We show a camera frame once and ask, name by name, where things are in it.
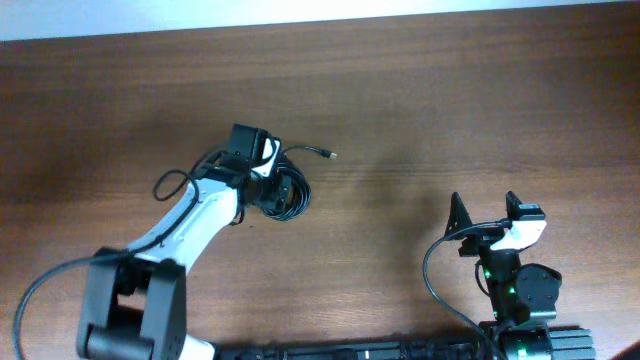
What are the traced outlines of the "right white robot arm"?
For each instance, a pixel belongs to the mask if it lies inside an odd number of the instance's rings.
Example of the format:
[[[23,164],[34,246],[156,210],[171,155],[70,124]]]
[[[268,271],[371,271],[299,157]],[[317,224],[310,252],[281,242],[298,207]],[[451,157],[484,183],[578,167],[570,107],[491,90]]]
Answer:
[[[547,266],[521,262],[520,253],[537,243],[547,222],[537,204],[525,204],[509,191],[506,217],[475,223],[458,193],[444,237],[459,240],[461,257],[475,257],[476,280],[488,296],[494,320],[479,324],[487,354],[495,359],[551,356],[548,322],[557,316],[562,275]]]

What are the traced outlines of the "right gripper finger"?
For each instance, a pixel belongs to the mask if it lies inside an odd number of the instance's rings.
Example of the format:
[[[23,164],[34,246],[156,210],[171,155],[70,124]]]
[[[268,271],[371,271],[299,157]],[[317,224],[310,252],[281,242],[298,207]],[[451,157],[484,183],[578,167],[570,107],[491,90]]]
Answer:
[[[459,195],[454,192],[451,195],[450,212],[444,236],[448,241],[463,240],[470,234],[473,222]]]
[[[510,220],[519,220],[522,217],[521,209],[522,201],[513,191],[508,191],[505,195],[507,218]]]

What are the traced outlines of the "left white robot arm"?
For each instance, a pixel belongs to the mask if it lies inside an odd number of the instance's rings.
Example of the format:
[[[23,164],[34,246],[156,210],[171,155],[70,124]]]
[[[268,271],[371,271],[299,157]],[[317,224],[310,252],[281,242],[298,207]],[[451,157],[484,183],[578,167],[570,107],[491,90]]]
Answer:
[[[123,250],[91,259],[76,352],[83,359],[212,359],[187,332],[186,277],[209,242],[249,204],[284,202],[275,165],[282,142],[236,124],[221,151],[199,160],[179,202]]]

